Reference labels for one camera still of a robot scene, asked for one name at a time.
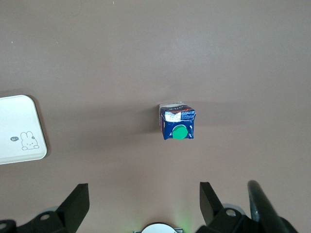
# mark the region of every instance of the silver bolt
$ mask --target silver bolt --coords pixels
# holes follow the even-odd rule
[[[44,220],[48,219],[49,217],[50,217],[49,214],[42,215],[41,218],[40,218],[40,220],[41,220],[41,221],[44,221]]]
[[[4,229],[4,228],[6,228],[6,223],[1,223],[1,224],[0,224],[0,230],[2,230],[2,229]]]
[[[227,209],[226,214],[230,217],[235,217],[237,215],[232,209]]]

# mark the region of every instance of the small blue carton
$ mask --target small blue carton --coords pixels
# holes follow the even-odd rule
[[[195,110],[183,102],[160,104],[159,122],[164,140],[193,139]]]

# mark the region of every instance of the rabbit ear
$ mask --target rabbit ear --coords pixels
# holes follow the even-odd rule
[[[20,134],[20,137],[21,137],[22,140],[24,140],[24,139],[27,138],[27,134],[26,134],[25,132],[22,132],[22,133]]]
[[[28,132],[27,132],[27,137],[32,137],[32,136],[33,136],[33,133],[30,132],[30,131],[28,131]]]

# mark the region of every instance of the green cap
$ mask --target green cap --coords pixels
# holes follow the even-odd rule
[[[184,125],[177,125],[173,129],[173,138],[182,140],[188,135],[188,130]]]

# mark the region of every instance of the cartoon rabbit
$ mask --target cartoon rabbit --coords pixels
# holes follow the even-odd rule
[[[27,133],[22,132],[20,134],[21,137],[21,144],[22,144],[22,150],[32,150],[32,149],[38,149],[38,142],[35,139],[32,132],[28,131]]]

